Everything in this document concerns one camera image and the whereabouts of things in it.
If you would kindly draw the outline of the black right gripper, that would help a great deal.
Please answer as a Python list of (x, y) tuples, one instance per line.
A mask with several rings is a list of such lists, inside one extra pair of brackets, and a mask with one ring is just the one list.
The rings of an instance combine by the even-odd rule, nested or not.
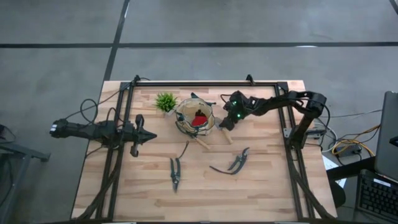
[(220, 120), (219, 126), (232, 131), (237, 123), (235, 118), (245, 118), (248, 115), (246, 106), (249, 100), (240, 92), (236, 91), (229, 96), (224, 109), (228, 112), (228, 117)]

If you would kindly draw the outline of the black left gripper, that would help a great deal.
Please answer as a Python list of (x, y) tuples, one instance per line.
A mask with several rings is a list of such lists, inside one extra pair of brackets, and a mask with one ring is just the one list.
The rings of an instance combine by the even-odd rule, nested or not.
[(133, 142), (133, 145), (131, 146), (130, 154), (133, 157), (138, 156), (138, 150), (137, 150), (137, 145), (141, 143), (141, 139), (143, 137), (142, 134), (149, 136), (145, 137), (142, 140), (142, 143), (146, 143), (147, 141), (150, 141), (152, 139), (155, 139), (156, 134), (152, 133), (150, 131), (147, 131), (143, 128), (144, 125), (144, 117), (141, 114), (138, 114), (136, 116), (136, 125), (133, 125), (130, 121), (128, 121), (124, 127), (124, 141), (125, 142)]

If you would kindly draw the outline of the metal trowel wooden handle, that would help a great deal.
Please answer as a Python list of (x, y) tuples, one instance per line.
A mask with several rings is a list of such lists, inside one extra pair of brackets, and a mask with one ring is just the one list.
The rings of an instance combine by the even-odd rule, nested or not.
[(228, 140), (228, 142), (230, 144), (232, 144), (233, 140), (231, 139), (228, 130), (226, 128), (221, 127), (220, 124), (221, 124), (221, 119), (219, 117), (216, 117), (215, 118), (215, 126), (217, 127), (217, 129), (219, 129), (224, 134), (224, 136)]
[(199, 143), (200, 145), (202, 145), (204, 148), (206, 148), (207, 150), (210, 150), (211, 147), (209, 145), (207, 145), (204, 141), (200, 140), (198, 137), (193, 137), (194, 140), (196, 140), (197, 143)]

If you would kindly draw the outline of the red gardening glove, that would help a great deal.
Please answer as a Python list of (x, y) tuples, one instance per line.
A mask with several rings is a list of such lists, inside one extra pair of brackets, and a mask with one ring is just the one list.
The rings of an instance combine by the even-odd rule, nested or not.
[(205, 113), (203, 113), (201, 110), (198, 110), (195, 113), (195, 117), (193, 121), (191, 122), (192, 126), (202, 126), (208, 121), (208, 118)]

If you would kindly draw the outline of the dark pruning shears with strap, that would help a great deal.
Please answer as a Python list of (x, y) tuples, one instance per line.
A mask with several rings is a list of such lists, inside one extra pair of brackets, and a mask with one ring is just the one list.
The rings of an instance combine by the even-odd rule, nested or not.
[(182, 151), (181, 155), (179, 155), (178, 157), (176, 157), (174, 159), (170, 158), (170, 178), (172, 181), (172, 187), (173, 187), (173, 191), (175, 194), (178, 192), (178, 186), (179, 186), (180, 179), (181, 179), (180, 159), (185, 154), (185, 151), (187, 150), (189, 143), (190, 143), (190, 141), (186, 142), (184, 150)]
[(217, 172), (219, 172), (219, 173), (222, 173), (222, 174), (235, 175), (235, 174), (237, 174), (237, 173), (243, 168), (243, 166), (245, 165), (245, 163), (246, 163), (246, 161), (247, 161), (247, 158), (248, 158), (248, 150), (249, 150), (249, 148), (247, 147), (247, 148), (245, 148), (245, 149), (242, 151), (242, 153), (240, 153), (240, 155), (237, 155), (237, 156), (236, 156), (234, 162), (233, 162), (233, 163), (230, 165), (230, 167), (227, 169), (227, 172), (226, 172), (226, 171), (219, 170), (219, 169), (217, 169), (217, 168), (215, 168), (215, 167), (213, 167), (213, 166), (209, 166), (209, 168), (211, 168), (211, 169), (213, 169), (213, 170), (215, 170), (215, 171), (217, 171)]

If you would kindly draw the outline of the beige canvas gardening bag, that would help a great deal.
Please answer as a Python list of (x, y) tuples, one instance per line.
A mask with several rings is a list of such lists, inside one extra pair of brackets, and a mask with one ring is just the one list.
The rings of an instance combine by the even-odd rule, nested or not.
[[(215, 102), (205, 101), (192, 92), (190, 98), (183, 100), (175, 109), (176, 127), (191, 137), (209, 135), (215, 125), (214, 105)], [(202, 126), (192, 126), (191, 122), (198, 110), (206, 114), (208, 121)]]

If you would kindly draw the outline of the small green potted plant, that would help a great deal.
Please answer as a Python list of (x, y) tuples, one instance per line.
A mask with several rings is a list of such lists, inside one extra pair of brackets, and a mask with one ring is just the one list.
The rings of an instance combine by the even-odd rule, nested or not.
[(173, 93), (158, 93), (155, 99), (155, 107), (160, 110), (164, 116), (174, 110), (177, 105), (177, 97)]

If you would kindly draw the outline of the white paper sheet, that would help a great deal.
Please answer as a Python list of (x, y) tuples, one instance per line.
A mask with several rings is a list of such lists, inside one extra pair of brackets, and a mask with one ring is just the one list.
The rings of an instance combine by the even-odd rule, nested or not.
[[(323, 158), (323, 163), (324, 163), (324, 166), (325, 166), (325, 169), (326, 169), (326, 170), (330, 170), (330, 169), (339, 167), (338, 164), (334, 163), (334, 162), (333, 162), (332, 160), (330, 160), (329, 158), (327, 158), (327, 157), (325, 157), (325, 156), (322, 156), (322, 158)], [(336, 180), (335, 182), (336, 182), (341, 188), (343, 188), (343, 187), (345, 186), (346, 179)]]

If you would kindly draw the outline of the grey power box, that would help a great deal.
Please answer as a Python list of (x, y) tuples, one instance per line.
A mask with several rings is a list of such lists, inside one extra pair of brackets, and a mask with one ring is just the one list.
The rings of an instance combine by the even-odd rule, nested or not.
[(357, 144), (341, 146), (341, 147), (336, 148), (336, 156), (337, 157), (347, 157), (347, 156), (352, 156), (354, 154), (360, 154), (361, 151), (362, 151), (362, 147)]

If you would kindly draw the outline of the black round stool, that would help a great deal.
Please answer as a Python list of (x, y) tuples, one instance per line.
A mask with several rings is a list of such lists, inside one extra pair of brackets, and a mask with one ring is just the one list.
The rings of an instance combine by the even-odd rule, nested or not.
[(335, 181), (329, 181), (330, 190), (333, 196), (333, 201), (336, 208), (341, 207), (346, 202), (346, 194), (344, 188), (342, 188), (338, 183)]

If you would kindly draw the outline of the black keyboard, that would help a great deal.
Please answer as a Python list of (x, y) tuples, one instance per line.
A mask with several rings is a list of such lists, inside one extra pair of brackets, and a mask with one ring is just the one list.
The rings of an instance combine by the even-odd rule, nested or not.
[(398, 224), (398, 183), (370, 170), (358, 175), (356, 209)]

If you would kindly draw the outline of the black metal table frame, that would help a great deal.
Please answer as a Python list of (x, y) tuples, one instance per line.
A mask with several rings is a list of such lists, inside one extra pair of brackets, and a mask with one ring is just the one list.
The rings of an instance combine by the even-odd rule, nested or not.
[[(94, 200), (104, 180), (121, 162), (119, 177), (105, 195), (102, 217), (116, 222), (288, 222), (300, 217), (320, 218), (324, 213), (336, 217), (326, 169), (319, 147), (309, 141), (296, 152), (284, 144), (284, 128), (298, 124), (302, 115), (294, 108), (271, 110), (263, 116), (248, 116), (231, 131), (230, 144), (224, 134), (213, 128), (199, 139), (207, 150), (181, 133), (175, 116), (154, 106), (160, 92), (171, 92), (178, 100), (192, 92), (215, 102), (219, 118), (228, 94), (239, 90), (246, 96), (269, 98), (287, 90), (303, 91), (301, 81), (141, 81), (125, 92), (130, 102), (129, 118), (141, 114), (144, 128), (157, 137), (138, 147), (139, 155), (107, 151), (97, 142), (88, 145), (71, 217), (77, 219)], [(170, 178), (170, 158), (181, 155), (181, 179), (175, 194)], [(226, 171), (245, 148), (248, 158), (235, 175)]]

